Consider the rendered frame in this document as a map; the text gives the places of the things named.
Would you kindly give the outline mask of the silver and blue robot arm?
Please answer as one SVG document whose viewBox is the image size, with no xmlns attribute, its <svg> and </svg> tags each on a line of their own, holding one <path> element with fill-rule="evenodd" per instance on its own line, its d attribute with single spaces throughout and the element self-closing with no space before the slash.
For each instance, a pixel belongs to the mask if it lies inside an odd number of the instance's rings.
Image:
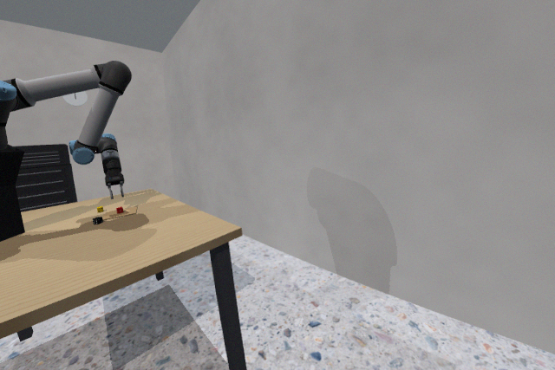
<svg viewBox="0 0 555 370">
<path fill-rule="evenodd" d="M 78 140 L 69 142 L 69 150 L 73 160 L 80 165 L 91 163 L 97 153 L 118 152 L 113 134 L 103 132 L 119 96 L 123 95 L 131 79 L 126 64 L 111 61 L 63 75 L 29 81 L 18 78 L 0 81 L 0 150 L 8 145 L 5 127 L 10 112 L 33 107 L 37 101 L 99 88 L 81 135 Z"/>
</svg>

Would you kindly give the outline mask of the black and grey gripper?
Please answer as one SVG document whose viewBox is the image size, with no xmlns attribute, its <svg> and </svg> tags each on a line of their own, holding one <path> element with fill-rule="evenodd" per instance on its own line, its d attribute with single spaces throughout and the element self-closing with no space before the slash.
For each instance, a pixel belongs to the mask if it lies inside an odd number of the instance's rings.
<svg viewBox="0 0 555 370">
<path fill-rule="evenodd" d="M 107 150 L 101 153 L 103 171 L 106 175 L 106 186 L 108 187 L 111 195 L 111 199 L 113 199 L 113 193 L 111 191 L 111 185 L 120 185 L 121 187 L 121 195 L 124 197 L 123 193 L 123 183 L 124 178 L 121 173 L 121 162 L 119 160 L 119 153 L 115 150 Z"/>
</svg>

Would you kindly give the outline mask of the tan square mat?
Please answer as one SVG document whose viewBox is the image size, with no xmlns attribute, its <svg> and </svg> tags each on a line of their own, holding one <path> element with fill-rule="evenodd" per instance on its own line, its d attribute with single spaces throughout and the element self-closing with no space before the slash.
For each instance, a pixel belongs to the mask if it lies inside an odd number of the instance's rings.
<svg viewBox="0 0 555 370">
<path fill-rule="evenodd" d="M 133 215 L 133 214 L 136 214 L 136 212 L 137 212 L 137 206 L 132 207 L 132 208 L 123 209 L 123 212 L 119 213 L 119 214 L 117 213 L 117 211 L 109 211 L 109 212 L 106 212 L 104 214 L 104 216 L 102 217 L 102 220 Z"/>
</svg>

